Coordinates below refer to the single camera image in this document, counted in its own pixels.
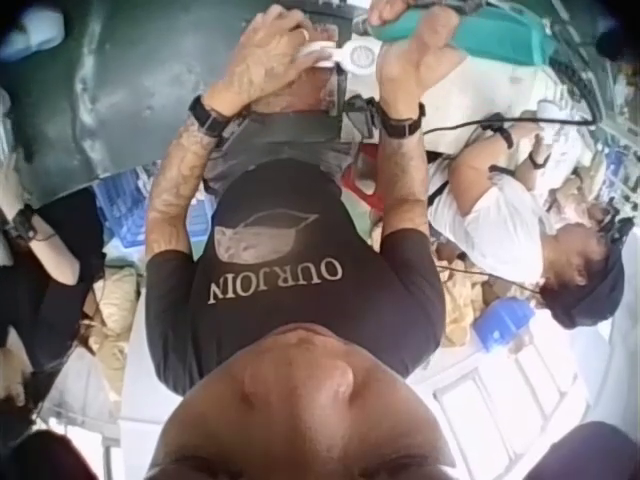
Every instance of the wrist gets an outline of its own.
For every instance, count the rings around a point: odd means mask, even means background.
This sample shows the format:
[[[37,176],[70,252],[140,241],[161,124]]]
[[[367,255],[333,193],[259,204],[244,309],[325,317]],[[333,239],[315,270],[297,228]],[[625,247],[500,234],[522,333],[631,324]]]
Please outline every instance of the wrist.
[[[414,119],[420,115],[420,99],[390,99],[380,97],[380,106],[394,120]]]
[[[228,88],[224,83],[216,83],[202,95],[202,103],[207,109],[215,110],[225,117],[235,117],[249,104],[242,95]]]

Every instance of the black watch strap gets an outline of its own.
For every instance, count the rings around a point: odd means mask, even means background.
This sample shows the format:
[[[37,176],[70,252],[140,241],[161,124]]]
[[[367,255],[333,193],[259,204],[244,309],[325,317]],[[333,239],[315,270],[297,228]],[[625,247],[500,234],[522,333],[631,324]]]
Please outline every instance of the black watch strap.
[[[533,152],[530,152],[529,156],[527,157],[527,159],[531,162],[531,165],[533,165],[534,170],[542,170],[544,167],[547,166],[550,158],[551,158],[551,154],[547,155],[547,157],[544,159],[544,162],[538,163],[533,158]]]
[[[189,113],[202,131],[212,138],[220,138],[232,120],[213,109],[205,107],[200,95],[191,101]]]
[[[11,220],[16,234],[23,240],[31,241],[36,238],[38,232],[36,231],[32,222],[33,216],[35,214],[36,211],[31,205],[27,203],[18,211],[18,213],[16,213],[16,216]]]
[[[407,138],[422,129],[422,117],[425,115],[425,108],[422,103],[419,105],[418,118],[391,118],[389,114],[378,103],[378,119],[380,127],[389,138]]]
[[[496,128],[494,131],[502,137],[502,139],[504,140],[504,143],[507,144],[507,148],[509,150],[512,150],[513,147],[515,146],[515,143],[513,141],[513,136],[511,135],[511,132],[504,127]]]

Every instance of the black cap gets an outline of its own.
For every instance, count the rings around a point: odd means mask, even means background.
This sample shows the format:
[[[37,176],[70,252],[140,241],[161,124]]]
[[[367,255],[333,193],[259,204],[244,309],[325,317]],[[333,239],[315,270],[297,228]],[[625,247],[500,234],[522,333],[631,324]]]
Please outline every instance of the black cap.
[[[622,248],[633,226],[631,219],[617,222],[609,235],[609,254],[599,268],[588,273],[586,285],[540,290],[553,318],[564,328],[597,325],[618,310],[624,294]]]

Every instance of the black wristwatch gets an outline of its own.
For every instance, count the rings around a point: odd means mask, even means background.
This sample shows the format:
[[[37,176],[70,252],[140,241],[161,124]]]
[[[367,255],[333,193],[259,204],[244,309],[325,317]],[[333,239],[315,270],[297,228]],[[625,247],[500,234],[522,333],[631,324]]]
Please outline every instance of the black wristwatch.
[[[211,138],[220,138],[231,123],[232,118],[222,115],[202,103],[202,96],[195,97],[189,105],[189,113],[202,131]]]
[[[16,234],[27,242],[36,238],[36,235],[38,233],[32,222],[33,216],[35,214],[36,211],[31,205],[27,203],[18,211],[18,213],[16,213],[16,216],[11,220]]]
[[[425,116],[425,109],[422,103],[419,105],[418,118],[391,118],[380,103],[378,103],[377,107],[380,128],[385,131],[389,138],[407,138],[422,129],[422,117]]]

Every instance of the white wall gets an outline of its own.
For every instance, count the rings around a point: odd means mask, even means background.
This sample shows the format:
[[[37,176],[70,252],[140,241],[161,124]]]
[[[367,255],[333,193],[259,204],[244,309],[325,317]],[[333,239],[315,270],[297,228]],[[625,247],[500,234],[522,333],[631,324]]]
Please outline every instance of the white wall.
[[[639,244],[640,229],[636,228],[623,251],[626,285],[622,304],[613,318],[610,355],[603,369],[600,388],[586,416],[587,421],[602,420],[611,423],[627,432],[636,441],[640,441]],[[589,352],[585,352],[582,356],[585,367],[590,365],[586,358],[588,355]]]

